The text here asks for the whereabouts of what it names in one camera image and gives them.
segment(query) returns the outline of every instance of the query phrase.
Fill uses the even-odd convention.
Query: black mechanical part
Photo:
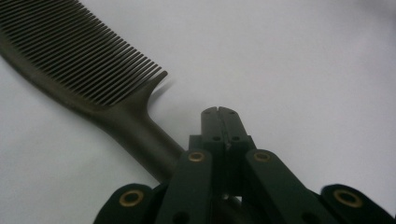
[[[351,187],[331,185],[321,195],[307,189],[273,152],[256,149],[236,112],[224,107],[202,113],[202,134],[191,136],[190,150],[182,154],[168,182],[152,191],[132,187],[144,190],[146,199],[135,208],[120,206],[122,196],[131,193],[123,187],[105,204],[95,224],[396,223]],[[242,202],[236,203],[233,196],[242,197]],[[222,211],[228,216],[216,216],[221,207],[228,209]],[[116,214],[127,219],[116,222]]]

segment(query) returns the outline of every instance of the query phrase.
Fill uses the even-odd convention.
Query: comb teeth
[[[37,69],[95,105],[114,105],[161,72],[76,0],[0,0],[0,30]]]

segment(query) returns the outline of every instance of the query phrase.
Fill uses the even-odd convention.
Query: screw hole
[[[320,219],[312,213],[304,213],[301,218],[306,224],[320,224]]]
[[[187,224],[190,221],[190,216],[186,212],[178,212],[173,215],[172,221],[174,224]]]
[[[333,195],[339,203],[343,203],[349,207],[359,208],[363,206],[361,198],[349,190],[337,189]]]
[[[256,152],[254,153],[254,159],[256,161],[269,161],[271,160],[271,156],[266,152]]]
[[[205,155],[202,152],[192,152],[189,155],[189,160],[190,161],[203,161],[204,158],[205,158]]]
[[[133,207],[143,201],[144,193],[141,190],[133,189],[126,191],[120,196],[120,204],[124,207]]]

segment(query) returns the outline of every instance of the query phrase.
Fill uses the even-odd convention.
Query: comb
[[[117,140],[158,180],[183,149],[149,117],[166,72],[76,0],[0,1],[0,53],[49,97]]]

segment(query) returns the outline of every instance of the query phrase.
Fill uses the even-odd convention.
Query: white background
[[[210,106],[236,110],[310,189],[341,183],[396,211],[396,2],[84,0],[170,74],[149,110],[184,148]],[[156,181],[0,59],[0,223],[92,223]]]

